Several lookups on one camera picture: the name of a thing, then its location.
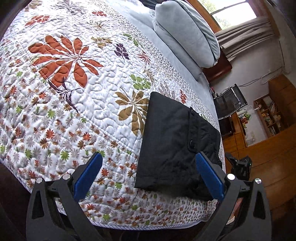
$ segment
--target wall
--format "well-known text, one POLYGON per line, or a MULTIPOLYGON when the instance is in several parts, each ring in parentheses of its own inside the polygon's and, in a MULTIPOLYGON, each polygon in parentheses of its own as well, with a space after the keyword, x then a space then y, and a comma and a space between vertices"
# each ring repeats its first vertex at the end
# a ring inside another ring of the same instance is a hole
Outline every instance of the wall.
POLYGON ((284 54, 287 53, 287 58, 285 58, 290 65, 289 71, 290 73, 284 73, 287 78, 291 81, 291 83, 296 87, 296 38, 293 35, 291 29, 285 22, 282 15, 274 9, 267 1, 266 5, 270 10, 276 25, 278 26, 280 35, 281 35, 281 45, 283 48, 284 54))
MULTIPOLYGON (((225 88, 235 83, 237 85, 242 85, 280 68, 282 66, 282 61, 279 41, 276 38, 269 39, 237 56, 231 61, 233 66, 231 72, 211 84, 215 91, 220 94, 225 88)), ((280 70, 262 78, 262 80, 254 84, 240 88, 248 105, 253 106, 255 99, 268 94, 268 84, 261 85, 260 82, 267 81, 279 72, 280 70)), ((265 140, 267 136, 258 115, 254 114, 251 121, 251 126, 256 138, 255 143, 265 140)))

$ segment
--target floral bedspread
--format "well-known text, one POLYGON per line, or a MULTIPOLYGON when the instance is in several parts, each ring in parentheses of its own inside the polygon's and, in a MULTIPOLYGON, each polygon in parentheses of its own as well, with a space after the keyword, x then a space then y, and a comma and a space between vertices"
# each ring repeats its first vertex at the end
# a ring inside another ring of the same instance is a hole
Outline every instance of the floral bedspread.
POLYGON ((94 225, 182 228, 213 213, 215 201, 134 188, 152 91, 219 128, 162 53, 103 0, 33 0, 0 42, 0 86, 1 162, 28 191, 98 151, 103 166, 79 203, 94 225))

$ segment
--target blue gripper pad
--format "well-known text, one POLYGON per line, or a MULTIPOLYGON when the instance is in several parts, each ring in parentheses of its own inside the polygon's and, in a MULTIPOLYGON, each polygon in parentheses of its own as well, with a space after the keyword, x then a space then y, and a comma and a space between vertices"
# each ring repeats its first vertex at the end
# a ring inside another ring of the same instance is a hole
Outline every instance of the blue gripper pad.
POLYGON ((196 154, 196 168, 202 176, 212 197, 222 201, 224 199, 224 185, 206 159, 207 157, 200 152, 196 154))
POLYGON ((96 153, 88 161, 87 167, 82 172, 74 185, 74 200, 78 202, 80 199, 84 199, 89 191, 92 183, 94 182, 98 172, 103 164, 103 157, 100 153, 96 153))

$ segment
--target tree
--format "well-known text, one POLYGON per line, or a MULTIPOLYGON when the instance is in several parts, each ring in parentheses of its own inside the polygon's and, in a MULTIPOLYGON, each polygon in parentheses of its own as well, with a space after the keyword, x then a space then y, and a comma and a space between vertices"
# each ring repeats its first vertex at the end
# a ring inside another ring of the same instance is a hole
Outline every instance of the tree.
MULTIPOLYGON (((210 2, 210 0, 199 0, 199 2, 204 6, 204 8, 209 12, 215 12, 217 7, 214 3, 210 2)), ((221 19, 217 16, 213 16, 217 23, 220 25, 222 29, 229 28, 231 24, 227 21, 227 19, 221 19)))
POLYGON ((199 0, 199 2, 204 6, 204 8, 209 12, 212 13, 217 10, 215 4, 211 3, 209 0, 199 0))

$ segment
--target chair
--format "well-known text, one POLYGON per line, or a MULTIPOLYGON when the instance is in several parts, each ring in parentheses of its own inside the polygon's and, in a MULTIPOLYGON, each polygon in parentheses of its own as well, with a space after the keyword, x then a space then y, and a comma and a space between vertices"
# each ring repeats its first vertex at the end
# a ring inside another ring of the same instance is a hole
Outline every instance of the chair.
POLYGON ((234 86, 230 87, 222 95, 214 98, 214 104, 218 120, 221 120, 232 115, 248 103, 238 86, 234 84, 234 86))

